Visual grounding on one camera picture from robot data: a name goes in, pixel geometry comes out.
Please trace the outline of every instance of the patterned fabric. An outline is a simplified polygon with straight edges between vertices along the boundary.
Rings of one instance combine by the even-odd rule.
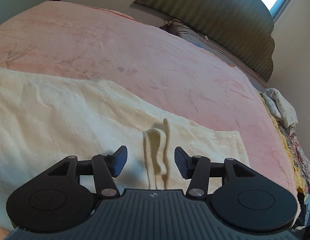
[[[305,195],[305,198],[306,199],[308,197],[308,195],[310,194],[310,187],[309,187],[309,183],[308,183],[308,180],[306,178],[306,175],[305,175],[305,172],[304,170],[302,169],[302,166],[300,164],[300,160],[298,158],[298,154],[297,154],[297,150],[296,150],[296,147],[295,147],[295,144],[293,144],[291,142],[291,139],[287,133],[287,131],[285,130],[285,128],[283,127],[283,125],[279,122],[279,121],[276,121],[277,123],[277,126],[281,132],[281,134],[284,136],[285,138],[285,141],[286,141],[286,144],[287,144],[287,147],[289,148],[290,152],[292,153],[292,156],[293,156],[293,161],[294,161],[294,165],[295,167],[299,168],[299,171],[300,171],[300,176],[304,179],[305,181],[305,184],[304,184],[304,189],[303,189],[303,193]]]
[[[305,174],[306,181],[307,181],[308,187],[309,187],[309,193],[310,193],[310,161],[305,156],[305,154],[302,150],[302,147],[300,146],[300,143],[297,140],[296,133],[291,134],[289,137],[290,137],[292,144],[295,146],[297,157],[298,157],[299,162],[301,164],[301,168]]]
[[[290,127],[295,130],[299,123],[294,107],[281,95],[275,88],[268,88],[265,90],[266,94],[275,101],[276,106],[282,116],[281,120],[285,128]]]

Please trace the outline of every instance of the folded towel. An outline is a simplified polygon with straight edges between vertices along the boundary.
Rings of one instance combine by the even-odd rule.
[[[271,99],[266,93],[262,93],[261,96],[264,99],[265,105],[270,110],[270,114],[275,118],[275,120],[282,121],[283,117],[281,116],[281,113],[278,110],[275,101]]]
[[[295,131],[296,125],[299,123],[294,107],[281,95],[275,88],[265,90],[266,94],[275,101],[278,110],[281,113],[285,128],[292,127]]]
[[[189,182],[174,162],[177,146],[213,162],[233,157],[249,165],[239,132],[202,127],[114,82],[0,68],[0,225],[11,228],[5,202],[17,187],[67,155],[86,160],[113,153],[121,145],[127,146],[128,160],[115,179],[120,190],[185,191]],[[220,179],[211,180],[210,192],[219,185]]]

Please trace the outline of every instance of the bedsheet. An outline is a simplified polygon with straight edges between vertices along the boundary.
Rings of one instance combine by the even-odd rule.
[[[293,164],[248,78],[182,38],[114,11],[45,2],[0,26],[0,67],[114,81],[207,128],[237,130],[251,167],[296,196]]]

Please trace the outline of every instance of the upholstered headboard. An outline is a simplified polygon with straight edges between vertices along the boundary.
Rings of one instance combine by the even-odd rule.
[[[274,21],[261,0],[136,0],[182,20],[221,44],[268,81]]]

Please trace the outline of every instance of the stain on blanket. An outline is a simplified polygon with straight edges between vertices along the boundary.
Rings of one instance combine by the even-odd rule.
[[[16,50],[16,48],[17,48],[17,43],[15,43],[14,48],[10,50],[7,54],[7,60],[5,60],[5,64],[7,67],[10,67],[14,63],[15,60],[20,59],[21,57],[25,56],[27,53],[34,50],[36,47],[32,47],[31,45],[29,45],[24,50]]]
[[[137,73],[137,69],[136,69],[136,68],[129,68],[129,69],[127,70],[126,75],[127,75],[127,76],[133,76],[133,75],[136,74],[136,73]]]
[[[148,85],[150,88],[154,89],[154,90],[158,90],[158,87],[156,85],[156,83],[150,79],[150,82],[152,83],[152,86]]]
[[[74,57],[72,59],[68,59],[68,60],[62,60],[61,62],[58,62],[57,64],[61,64],[61,65],[70,65],[71,67],[72,66],[72,63],[76,60],[78,60],[79,58],[81,58],[81,56],[77,56],[77,57]]]
[[[165,77],[161,77],[161,79],[160,79],[160,83],[161,83],[161,85],[163,86],[163,87],[168,87],[169,86],[169,82],[168,82],[169,80],[167,79],[167,78],[165,78]]]
[[[118,67],[117,70],[118,70],[119,72],[123,72],[125,69],[124,69],[123,67]]]

